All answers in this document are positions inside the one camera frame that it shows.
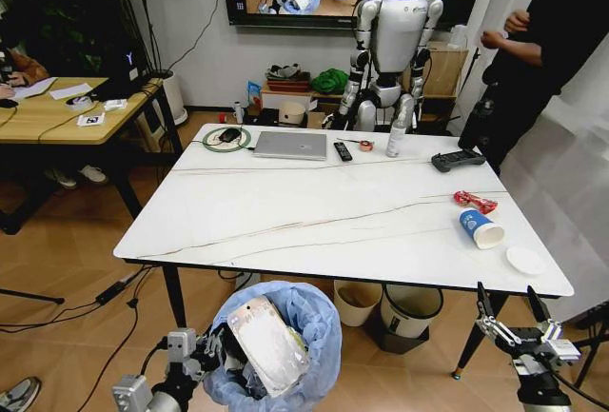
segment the marble table top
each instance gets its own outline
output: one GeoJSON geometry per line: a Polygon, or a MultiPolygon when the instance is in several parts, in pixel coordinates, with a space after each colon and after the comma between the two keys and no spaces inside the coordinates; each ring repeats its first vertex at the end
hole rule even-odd
{"type": "MultiPolygon", "coordinates": [[[[220,125],[205,125],[201,139],[220,125]]],[[[176,264],[394,284],[437,285],[571,296],[573,287],[489,165],[442,174],[432,155],[455,151],[457,138],[407,135],[398,158],[385,156],[388,134],[246,126],[327,135],[324,162],[257,158],[241,149],[208,150],[193,141],[114,249],[136,263],[176,264]],[[337,138],[374,141],[362,152],[337,138]],[[479,250],[459,225],[455,191],[499,202],[489,214],[503,243],[479,250]],[[545,263],[527,276],[505,257],[517,245],[545,263]]]]}

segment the tripod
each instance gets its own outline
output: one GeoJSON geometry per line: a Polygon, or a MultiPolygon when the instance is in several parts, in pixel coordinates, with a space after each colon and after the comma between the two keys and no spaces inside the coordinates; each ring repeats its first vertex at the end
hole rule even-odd
{"type": "Polygon", "coordinates": [[[51,303],[63,304],[66,300],[64,298],[51,298],[50,296],[34,295],[32,293],[25,293],[23,291],[6,290],[0,288],[0,295],[18,296],[20,298],[28,298],[30,300],[38,301],[49,301],[51,303]]]}

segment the person's hand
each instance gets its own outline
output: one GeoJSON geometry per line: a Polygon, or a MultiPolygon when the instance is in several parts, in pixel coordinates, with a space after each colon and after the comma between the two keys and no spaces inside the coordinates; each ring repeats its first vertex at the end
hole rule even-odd
{"type": "Polygon", "coordinates": [[[480,40],[487,49],[498,49],[505,38],[500,31],[487,30],[482,34],[480,40]]]}
{"type": "Polygon", "coordinates": [[[11,98],[13,96],[15,96],[15,90],[13,90],[10,86],[0,84],[0,100],[11,98]]]}
{"type": "Polygon", "coordinates": [[[505,31],[510,34],[516,34],[519,31],[527,31],[529,29],[529,13],[526,10],[515,10],[505,21],[505,31]]]}
{"type": "Polygon", "coordinates": [[[28,80],[23,72],[12,72],[9,75],[9,84],[13,87],[24,87],[28,84],[28,80]]]}

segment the white humanoid robot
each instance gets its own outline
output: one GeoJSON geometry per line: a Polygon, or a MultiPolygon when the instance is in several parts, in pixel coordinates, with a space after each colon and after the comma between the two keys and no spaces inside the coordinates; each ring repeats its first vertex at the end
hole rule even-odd
{"type": "Polygon", "coordinates": [[[429,58],[426,45],[442,16],[442,0],[363,0],[357,7],[351,73],[338,112],[326,119],[332,129],[373,131],[377,109],[403,110],[416,127],[422,103],[422,72],[429,58]],[[362,89],[370,58],[379,77],[362,89]],[[410,65],[410,93],[403,93],[401,78],[410,65]]]}

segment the trash can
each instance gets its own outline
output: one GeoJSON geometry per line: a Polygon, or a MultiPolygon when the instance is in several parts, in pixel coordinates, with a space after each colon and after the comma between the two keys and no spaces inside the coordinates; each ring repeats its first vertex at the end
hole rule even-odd
{"type": "Polygon", "coordinates": [[[248,396],[232,371],[221,365],[204,380],[207,394],[216,403],[228,405],[229,411],[311,411],[336,382],[341,369],[341,322],[334,304],[310,284],[263,282],[245,288],[228,298],[214,318],[211,330],[251,299],[265,295],[284,322],[294,328],[307,347],[309,368],[298,382],[281,396],[261,399],[248,396]]]}
{"type": "Polygon", "coordinates": [[[419,338],[442,310],[439,288],[383,284],[381,317],[385,327],[403,338],[419,338]]]}
{"type": "Polygon", "coordinates": [[[334,305],[347,326],[362,326],[382,295],[381,284],[334,281],[334,305]]]}

